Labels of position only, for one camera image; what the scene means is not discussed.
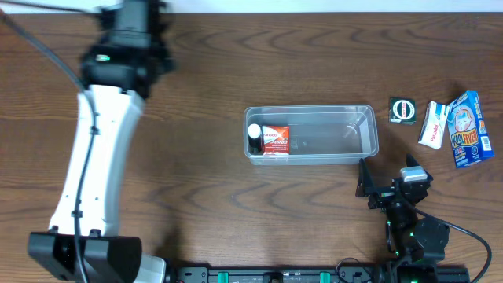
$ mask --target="green light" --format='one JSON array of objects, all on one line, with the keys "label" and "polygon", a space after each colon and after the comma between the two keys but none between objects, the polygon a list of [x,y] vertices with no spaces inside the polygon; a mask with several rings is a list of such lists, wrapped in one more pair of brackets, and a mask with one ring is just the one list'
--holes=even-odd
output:
[{"label": "green light", "polygon": [[96,55],[96,61],[110,61],[110,56],[98,54]]}]

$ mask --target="white backdrop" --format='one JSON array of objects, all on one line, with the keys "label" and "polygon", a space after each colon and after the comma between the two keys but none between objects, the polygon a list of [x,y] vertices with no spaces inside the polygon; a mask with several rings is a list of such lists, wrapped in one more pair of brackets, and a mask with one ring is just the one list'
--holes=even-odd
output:
[{"label": "white backdrop", "polygon": [[[92,9],[119,0],[24,0]],[[179,13],[503,12],[503,0],[168,0]],[[7,13],[54,13],[2,5]]]}]

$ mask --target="plastic container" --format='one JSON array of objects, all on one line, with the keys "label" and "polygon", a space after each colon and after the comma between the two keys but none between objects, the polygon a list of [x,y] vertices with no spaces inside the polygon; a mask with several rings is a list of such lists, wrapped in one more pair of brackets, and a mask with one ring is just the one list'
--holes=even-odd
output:
[{"label": "plastic container", "polygon": [[[251,154],[248,126],[290,126],[290,155]],[[379,152],[368,105],[250,107],[244,111],[244,154],[254,165],[356,164]]]}]

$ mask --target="wooden surface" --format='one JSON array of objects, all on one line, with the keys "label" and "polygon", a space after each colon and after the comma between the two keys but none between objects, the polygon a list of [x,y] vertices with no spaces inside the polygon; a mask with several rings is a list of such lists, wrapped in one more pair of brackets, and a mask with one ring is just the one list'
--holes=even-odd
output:
[{"label": "wooden surface", "polygon": [[[79,16],[18,16],[74,69],[97,38]],[[178,15],[166,34],[178,69],[153,88],[127,161],[124,235],[144,250],[214,266],[335,265],[389,258],[385,217],[354,197],[356,165],[253,167],[243,112],[258,105],[369,104],[389,183],[412,153],[435,177],[419,208],[477,232],[503,281],[503,18],[501,14]],[[417,144],[426,104],[478,90],[497,157],[456,169],[449,142]],[[0,25],[0,281],[54,281],[26,253],[64,184],[76,88]],[[417,123],[389,124],[390,96],[416,100]],[[451,232],[444,264],[472,277],[483,246]]]}]

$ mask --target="black cable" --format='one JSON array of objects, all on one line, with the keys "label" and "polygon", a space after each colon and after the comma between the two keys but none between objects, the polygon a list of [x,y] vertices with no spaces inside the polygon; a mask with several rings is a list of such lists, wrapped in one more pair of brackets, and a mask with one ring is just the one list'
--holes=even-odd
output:
[{"label": "black cable", "polygon": [[12,1],[12,0],[0,0],[0,3],[9,4],[9,5],[16,5],[16,6],[32,7],[32,8],[38,8],[38,9],[51,9],[51,10],[62,11],[62,12],[82,13],[86,16],[96,17],[94,14],[92,14],[92,12],[86,11],[84,9],[66,8],[66,7],[51,6],[51,5],[45,5],[45,4],[30,3],[30,2]]},{"label": "black cable", "polygon": [[477,235],[476,233],[473,233],[471,231],[468,231],[466,230],[465,228],[461,228],[457,225],[454,225],[453,223],[450,223],[450,222],[447,222],[445,220],[442,220],[442,219],[438,219],[436,218],[435,216],[433,215],[429,215],[428,213],[426,212],[422,212],[421,210],[417,209],[416,207],[414,207],[408,200],[405,200],[405,204],[412,210],[414,210],[417,214],[419,215],[423,215],[424,217],[429,217],[429,218],[432,218],[432,219],[435,219],[437,222],[440,222],[444,225],[447,225],[455,230],[458,230],[462,233],[465,233],[467,234],[468,236],[470,237],[473,237],[475,238],[476,240],[478,240],[479,242],[481,242],[484,247],[486,248],[487,250],[487,259],[486,259],[486,263],[484,264],[482,270],[479,272],[479,274],[475,277],[475,279],[473,279],[473,281],[471,283],[476,283],[480,280],[480,278],[482,278],[482,276],[484,276],[484,274],[486,273],[487,269],[489,269],[489,265],[490,265],[490,261],[492,260],[493,258],[493,252],[491,251],[490,249],[490,246],[489,244],[486,242],[486,240],[482,239],[481,236]]},{"label": "black cable", "polygon": [[77,254],[77,260],[79,262],[80,273],[82,274],[83,282],[88,283],[89,279],[87,277],[86,267],[84,266],[84,258],[80,245],[80,237],[82,236],[80,231],[80,217],[81,211],[79,210],[80,205],[80,195],[82,193],[83,181],[87,171],[87,164],[89,163],[89,158],[91,154],[91,149],[93,148],[94,136],[97,134],[96,128],[96,110],[94,107],[94,102],[91,98],[86,94],[82,81],[79,77],[68,67],[52,50],[49,49],[46,45],[41,43],[38,39],[36,39],[33,35],[30,35],[27,31],[25,31],[21,26],[14,23],[6,14],[2,14],[2,22],[6,24],[9,28],[15,31],[19,36],[23,39],[26,39],[30,44],[32,44],[40,53],[48,57],[57,67],[59,67],[63,72],[68,76],[68,78],[77,86],[79,92],[82,93],[89,103],[89,107],[91,110],[91,119],[92,126],[90,132],[90,142],[89,148],[87,149],[86,159],[84,160],[84,165],[82,169],[82,173],[80,175],[79,187],[77,189],[77,194],[75,196],[75,210],[72,212],[74,217],[74,225],[75,225],[75,252]]},{"label": "black cable", "polygon": [[365,268],[365,266],[363,265],[363,263],[361,263],[361,262],[360,262],[359,260],[357,260],[356,258],[345,258],[345,259],[341,260],[341,261],[337,264],[337,266],[336,266],[336,276],[337,276],[337,277],[338,277],[338,278],[339,278],[339,279],[340,279],[343,283],[347,283],[347,281],[346,281],[346,280],[344,280],[344,279],[340,276],[340,274],[339,274],[339,266],[340,266],[343,262],[345,262],[345,261],[347,261],[347,260],[349,260],[349,259],[353,259],[355,262],[360,263],[360,265],[362,266],[363,270],[364,270],[364,271],[365,271],[365,272],[366,272],[366,273],[370,276],[370,280],[372,280],[372,278],[373,278],[372,273],[371,273],[368,269],[366,269],[366,268]]}]

